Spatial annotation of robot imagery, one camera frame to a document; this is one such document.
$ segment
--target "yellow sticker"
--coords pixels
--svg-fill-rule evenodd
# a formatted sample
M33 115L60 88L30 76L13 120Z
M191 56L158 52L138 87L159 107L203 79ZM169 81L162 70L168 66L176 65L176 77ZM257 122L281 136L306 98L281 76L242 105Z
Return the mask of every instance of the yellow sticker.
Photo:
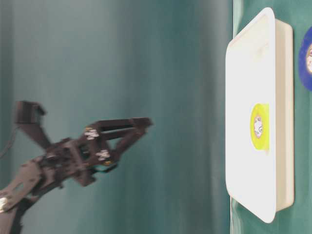
M253 145L258 150L269 149L269 105L254 106L250 118L250 135Z

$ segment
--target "circular sticker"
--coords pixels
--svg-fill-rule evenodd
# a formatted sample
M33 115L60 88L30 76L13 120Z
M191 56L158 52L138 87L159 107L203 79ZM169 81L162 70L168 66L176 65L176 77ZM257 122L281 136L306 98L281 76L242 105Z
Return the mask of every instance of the circular sticker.
M312 91L312 27L304 35L299 50L298 70L301 83Z
M269 149L269 105L254 106L250 118L250 135L253 145L258 150Z

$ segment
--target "teal backdrop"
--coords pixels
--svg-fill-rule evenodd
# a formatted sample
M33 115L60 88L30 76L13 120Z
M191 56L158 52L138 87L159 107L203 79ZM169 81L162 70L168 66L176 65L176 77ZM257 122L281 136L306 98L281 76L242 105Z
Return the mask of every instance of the teal backdrop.
M301 41L312 26L312 5L309 0L234 0L234 35L265 7L271 7L277 19L290 24L293 28L295 200L291 207L278 212L271 224L262 222L233 200L230 233L310 234L312 233L312 160L310 160L312 96L300 82L297 65Z
M16 100L40 102L53 142L98 119L150 117L120 166L73 180L23 218L23 234L225 234L225 51L231 0L0 0L0 141ZM43 151L23 133L0 185Z

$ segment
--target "blue circle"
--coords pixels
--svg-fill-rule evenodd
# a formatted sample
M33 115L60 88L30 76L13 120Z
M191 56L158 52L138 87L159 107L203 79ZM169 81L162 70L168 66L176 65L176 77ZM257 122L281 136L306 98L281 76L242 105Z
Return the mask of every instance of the blue circle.
M308 48L312 44L312 27L304 35L304 38L301 43L301 47L299 50L299 76L301 83L310 91L312 91L312 73L308 71L306 56L308 52Z

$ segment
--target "black robotic arm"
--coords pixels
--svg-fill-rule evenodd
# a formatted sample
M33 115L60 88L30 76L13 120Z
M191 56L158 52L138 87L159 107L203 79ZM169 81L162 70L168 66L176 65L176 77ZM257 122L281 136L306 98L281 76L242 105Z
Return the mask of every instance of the black robotic arm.
M36 102L17 102L16 124L45 154L22 164L11 183L0 191L0 234L19 234L23 214L42 195L60 187L70 177L82 186L93 183L97 172L117 167L121 154L139 140L152 124L148 118L101 120L90 124L78 139L50 143L41 117L44 109ZM109 140L120 138L112 148ZM99 171L97 165L105 170Z

